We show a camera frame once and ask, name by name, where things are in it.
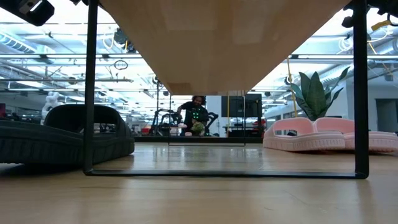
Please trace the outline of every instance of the ceiling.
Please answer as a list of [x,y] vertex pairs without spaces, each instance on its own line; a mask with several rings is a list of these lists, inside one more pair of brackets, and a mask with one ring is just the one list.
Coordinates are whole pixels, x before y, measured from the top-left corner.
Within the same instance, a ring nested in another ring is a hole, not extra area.
[[[13,49],[1,42],[2,37],[9,37],[32,47],[35,54],[55,54],[55,56],[68,54],[68,58],[56,56],[56,58],[48,59],[50,62],[39,58],[0,58],[0,78],[2,79],[48,80],[47,82],[0,82],[0,89],[8,88],[20,91],[24,91],[21,89],[32,91],[53,89],[60,92],[63,96],[62,101],[83,103],[85,87],[84,82],[79,82],[79,80],[85,79],[85,59],[84,55],[75,54],[85,54],[86,52],[88,8],[84,4],[75,6],[67,0],[50,0],[50,2],[55,7],[55,14],[42,27],[30,25],[0,9],[0,54],[22,53],[20,50]],[[329,22],[314,33],[293,54],[352,54],[353,31],[341,26],[344,17],[350,15],[352,15],[352,11],[336,13]],[[372,32],[370,28],[375,23],[385,19],[386,15],[380,16],[375,9],[371,9],[368,13],[368,33],[372,37],[372,45],[378,51],[378,54],[397,55],[398,52],[394,52],[394,48],[391,46],[396,39],[398,29],[388,26]],[[158,96],[157,85],[154,81],[155,74],[139,53],[135,55],[126,54],[125,46],[113,41],[114,32],[117,28],[118,25],[113,18],[107,12],[99,9],[97,53],[120,55],[114,55],[114,58],[97,59],[96,102],[113,106],[124,116],[131,114],[135,119],[149,120],[153,117],[157,107]],[[327,80],[336,77],[336,73],[331,72],[335,67],[339,65],[349,66],[350,64],[351,61],[349,60],[291,60],[290,72],[293,75],[294,82],[298,82],[299,72],[312,74],[315,71],[320,73],[324,80]],[[395,64],[395,60],[390,60],[388,67],[394,71]],[[384,66],[382,67],[381,62],[378,62],[372,72],[369,72],[369,77],[375,76],[375,73],[383,74],[385,71],[386,69]],[[267,90],[285,90],[287,86],[284,80],[287,75],[288,66],[284,61],[269,74],[264,74],[265,78],[253,89],[262,93]],[[375,85],[393,85],[395,83],[394,85],[396,85],[395,80],[387,82],[383,77],[373,78],[369,83]],[[160,86],[160,89],[159,106],[168,109],[170,96],[164,87]],[[289,100],[289,96],[285,96],[284,93],[279,91],[271,93],[270,99]],[[4,94],[8,93],[0,91],[0,98]],[[179,105],[189,101],[190,98],[191,96],[173,96],[172,110],[176,110]]]

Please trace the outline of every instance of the black shirt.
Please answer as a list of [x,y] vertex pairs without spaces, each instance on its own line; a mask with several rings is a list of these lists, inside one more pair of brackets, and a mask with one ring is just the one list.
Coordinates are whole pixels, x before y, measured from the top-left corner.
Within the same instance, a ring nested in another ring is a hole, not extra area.
[[181,109],[185,110],[185,119],[184,119],[184,124],[186,124],[188,127],[187,129],[192,128],[192,111],[197,111],[199,113],[207,114],[207,110],[200,105],[194,104],[192,101],[186,102],[183,105],[181,105]]

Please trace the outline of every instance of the white statue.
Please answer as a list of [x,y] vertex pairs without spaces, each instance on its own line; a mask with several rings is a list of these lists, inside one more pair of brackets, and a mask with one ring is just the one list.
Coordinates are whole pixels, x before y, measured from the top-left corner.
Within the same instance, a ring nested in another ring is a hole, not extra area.
[[61,102],[58,102],[59,96],[60,94],[57,92],[49,92],[49,95],[45,97],[45,104],[42,109],[42,121],[44,121],[45,117],[52,108],[63,104]]

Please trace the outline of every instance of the man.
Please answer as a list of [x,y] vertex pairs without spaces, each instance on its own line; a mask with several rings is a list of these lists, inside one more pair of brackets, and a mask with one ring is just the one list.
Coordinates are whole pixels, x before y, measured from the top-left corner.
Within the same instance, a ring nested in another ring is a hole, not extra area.
[[193,96],[192,101],[188,101],[183,105],[179,106],[177,109],[178,115],[181,117],[181,110],[185,110],[185,119],[184,124],[187,125],[185,129],[183,129],[183,134],[185,132],[190,132],[193,124],[196,122],[202,122],[205,126],[207,123],[206,120],[203,119],[202,116],[198,116],[197,114],[207,114],[207,110],[203,107],[206,105],[206,97],[205,96]]

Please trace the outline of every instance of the person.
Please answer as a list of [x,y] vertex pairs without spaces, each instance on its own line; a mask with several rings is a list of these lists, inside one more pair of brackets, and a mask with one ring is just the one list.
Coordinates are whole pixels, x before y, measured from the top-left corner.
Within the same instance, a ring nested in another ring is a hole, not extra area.
[[[193,124],[198,122],[196,119],[192,118],[192,111],[193,110],[201,110],[203,111],[202,113],[207,114],[207,110],[204,107],[206,105],[206,97],[205,96],[193,96],[192,101],[188,101],[184,103],[183,105],[179,106],[177,109],[177,114],[180,118],[181,117],[181,110],[185,110],[185,119],[184,119],[184,124],[187,125],[185,129],[183,129],[183,135],[185,132],[190,132]],[[207,121],[200,121],[203,123],[203,125],[206,126]]]

